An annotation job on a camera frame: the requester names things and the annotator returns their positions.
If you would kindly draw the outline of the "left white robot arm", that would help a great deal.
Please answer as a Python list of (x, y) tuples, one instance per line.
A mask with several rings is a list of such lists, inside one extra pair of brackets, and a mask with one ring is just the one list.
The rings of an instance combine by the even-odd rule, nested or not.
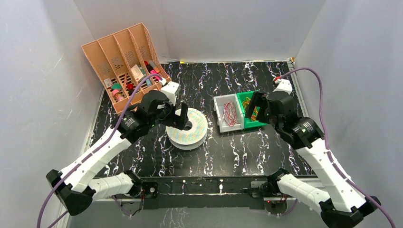
[(188, 120), (186, 103), (182, 103), (176, 113), (176, 106), (166, 94), (152, 90), (138, 104), (127, 102), (115, 125), (108, 128), (92, 147), (63, 170), (49, 171), (46, 178), (71, 216), (84, 212), (96, 200), (119, 194), (144, 197), (147, 195), (144, 181), (133, 171), (101, 179), (95, 176), (155, 125), (183, 130)]

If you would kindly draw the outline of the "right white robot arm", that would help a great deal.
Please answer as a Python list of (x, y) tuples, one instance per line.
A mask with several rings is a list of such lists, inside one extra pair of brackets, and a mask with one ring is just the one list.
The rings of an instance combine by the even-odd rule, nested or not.
[(298, 116), (294, 101), (287, 92), (264, 94), (255, 91), (245, 112), (246, 117), (253, 114), (255, 107), (259, 108), (256, 119), (273, 126), (281, 139), (309, 163), (325, 190), (279, 169), (259, 187), (251, 187), (251, 194), (290, 195), (320, 214), (329, 228), (353, 228), (377, 209), (379, 200), (376, 197), (364, 196), (337, 172), (336, 161), (330, 161), (330, 151), (325, 148), (322, 130), (313, 119)]

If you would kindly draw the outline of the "white perforated filament spool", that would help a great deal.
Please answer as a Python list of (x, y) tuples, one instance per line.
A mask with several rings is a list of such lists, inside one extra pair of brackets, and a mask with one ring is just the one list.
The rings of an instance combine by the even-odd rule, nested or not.
[(188, 122), (183, 130), (166, 127), (171, 144), (178, 149), (190, 151), (201, 146), (207, 137), (208, 123), (205, 115), (194, 108), (188, 108)]

